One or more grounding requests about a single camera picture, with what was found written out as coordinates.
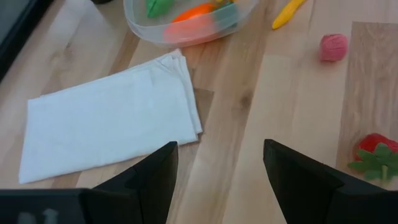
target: clear plastic bowl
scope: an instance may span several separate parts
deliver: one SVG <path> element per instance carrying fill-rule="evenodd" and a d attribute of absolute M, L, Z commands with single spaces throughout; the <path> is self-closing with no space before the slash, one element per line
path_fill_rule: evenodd
<path fill-rule="evenodd" d="M 236 0 L 211 13 L 171 23 L 179 14 L 205 2 L 208 0 L 176 0 L 168 13 L 148 18 L 146 0 L 124 0 L 124 13 L 138 37 L 160 47 L 186 47 L 236 32 L 245 25 L 258 0 Z"/>

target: pink toy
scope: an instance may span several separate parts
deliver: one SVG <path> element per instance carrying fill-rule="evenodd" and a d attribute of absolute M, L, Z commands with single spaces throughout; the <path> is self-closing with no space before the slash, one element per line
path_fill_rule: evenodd
<path fill-rule="evenodd" d="M 343 34 L 324 35 L 319 48 L 319 57 L 322 61 L 335 62 L 347 54 L 348 40 Z"/>

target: toy strawberry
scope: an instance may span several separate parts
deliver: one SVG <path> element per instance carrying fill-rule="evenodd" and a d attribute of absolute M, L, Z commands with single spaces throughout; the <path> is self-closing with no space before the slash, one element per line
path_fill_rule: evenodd
<path fill-rule="evenodd" d="M 383 182 L 398 175 L 398 143 L 380 134 L 369 134 L 359 144 L 355 161 L 348 164 L 366 180 Z"/>

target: white towel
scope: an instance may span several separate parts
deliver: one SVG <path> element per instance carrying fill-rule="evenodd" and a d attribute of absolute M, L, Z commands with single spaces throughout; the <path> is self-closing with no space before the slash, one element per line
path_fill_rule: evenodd
<path fill-rule="evenodd" d="M 202 132 L 179 50 L 28 101 L 21 184 L 125 161 Z"/>

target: yellow toy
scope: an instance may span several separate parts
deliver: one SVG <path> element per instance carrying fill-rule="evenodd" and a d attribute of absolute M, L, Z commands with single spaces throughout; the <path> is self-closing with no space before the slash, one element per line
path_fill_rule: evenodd
<path fill-rule="evenodd" d="M 272 24 L 272 29 L 278 29 L 288 22 L 296 12 L 296 10 L 305 2 L 305 0 L 291 0 L 279 13 L 278 17 Z"/>

